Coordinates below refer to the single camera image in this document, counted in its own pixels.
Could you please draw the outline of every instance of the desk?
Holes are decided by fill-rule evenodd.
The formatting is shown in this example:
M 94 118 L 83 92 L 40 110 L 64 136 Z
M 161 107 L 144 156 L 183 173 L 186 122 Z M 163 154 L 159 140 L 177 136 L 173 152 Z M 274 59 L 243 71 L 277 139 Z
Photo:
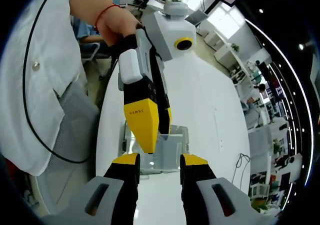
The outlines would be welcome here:
M 146 4 L 146 8 L 150 8 L 153 11 L 160 11 L 163 12 L 164 11 L 164 3 L 161 3 L 157 0 L 149 0 L 148 3 Z
M 231 44 L 227 43 L 221 36 L 219 37 L 225 44 L 214 53 L 214 57 L 216 58 L 216 60 L 224 65 L 227 69 L 230 69 L 235 63 L 239 64 L 244 74 L 248 78 L 250 78 L 250 80 L 253 79 L 252 72 L 249 70 L 248 66 L 240 59 L 238 54 L 231 47 Z
M 164 64 L 172 124 L 186 126 L 189 151 L 206 159 L 217 177 L 232 180 L 240 153 L 250 154 L 249 138 L 238 94 L 232 81 L 194 52 Z M 123 94 L 118 90 L 116 67 L 101 111 L 96 146 L 96 175 L 103 176 L 119 155 L 125 123 Z M 240 187 L 243 165 L 235 174 Z M 250 164 L 242 180 L 248 193 Z M 185 225 L 180 173 L 141 176 L 134 224 Z
M 268 126 L 253 128 L 249 131 L 251 174 L 266 172 L 265 184 L 269 184 L 272 170 L 274 145 Z

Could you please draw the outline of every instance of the white robotic device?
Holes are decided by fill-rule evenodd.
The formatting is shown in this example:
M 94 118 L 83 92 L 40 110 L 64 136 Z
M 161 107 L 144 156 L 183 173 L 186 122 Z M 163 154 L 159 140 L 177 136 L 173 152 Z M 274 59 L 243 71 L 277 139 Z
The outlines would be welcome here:
M 136 31 L 136 46 L 119 56 L 124 114 L 145 153 L 154 153 L 158 131 L 170 133 L 164 62 L 191 51 L 196 43 L 196 27 L 185 20 L 187 14 L 188 6 L 182 2 L 164 5 L 164 12 L 143 14 L 144 28 Z

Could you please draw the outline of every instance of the white shirt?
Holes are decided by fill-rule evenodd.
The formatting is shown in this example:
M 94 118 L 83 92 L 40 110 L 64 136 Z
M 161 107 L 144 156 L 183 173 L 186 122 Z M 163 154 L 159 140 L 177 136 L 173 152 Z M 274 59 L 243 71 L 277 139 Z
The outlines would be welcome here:
M 241 101 L 246 104 L 250 98 L 253 98 L 254 101 L 260 98 L 260 92 L 257 88 L 253 88 Z
M 0 152 L 34 176 L 46 169 L 51 153 L 42 147 L 27 124 L 22 80 L 27 40 L 43 1 L 33 0 L 24 10 L 0 61 Z M 33 69 L 35 62 L 39 62 L 38 70 Z M 47 0 L 32 35 L 25 85 L 31 123 L 51 149 L 64 117 L 55 92 L 61 96 L 82 71 L 69 0 Z

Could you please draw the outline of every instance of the shirt button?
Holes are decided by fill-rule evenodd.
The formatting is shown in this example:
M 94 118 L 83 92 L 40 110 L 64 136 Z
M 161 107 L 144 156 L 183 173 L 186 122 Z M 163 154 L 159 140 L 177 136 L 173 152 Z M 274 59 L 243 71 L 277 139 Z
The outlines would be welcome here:
M 40 69 L 40 63 L 38 61 L 36 61 L 33 65 L 32 65 L 32 70 L 33 71 L 38 71 Z

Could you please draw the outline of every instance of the white wall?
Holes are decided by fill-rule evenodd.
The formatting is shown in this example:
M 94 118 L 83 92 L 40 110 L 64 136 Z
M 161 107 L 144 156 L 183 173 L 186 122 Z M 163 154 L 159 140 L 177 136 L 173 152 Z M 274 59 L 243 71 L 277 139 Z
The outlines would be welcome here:
M 260 63 L 265 62 L 265 64 L 270 64 L 272 62 L 270 54 L 267 52 L 267 50 L 263 47 L 259 51 L 257 51 L 255 54 L 253 54 L 250 58 L 249 61 L 255 62 L 255 61 L 260 61 Z
M 246 23 L 227 41 L 240 47 L 238 56 L 243 62 L 261 49 L 256 37 Z
M 207 10 L 214 1 L 215 0 L 204 0 L 204 8 L 205 8 L 205 10 Z

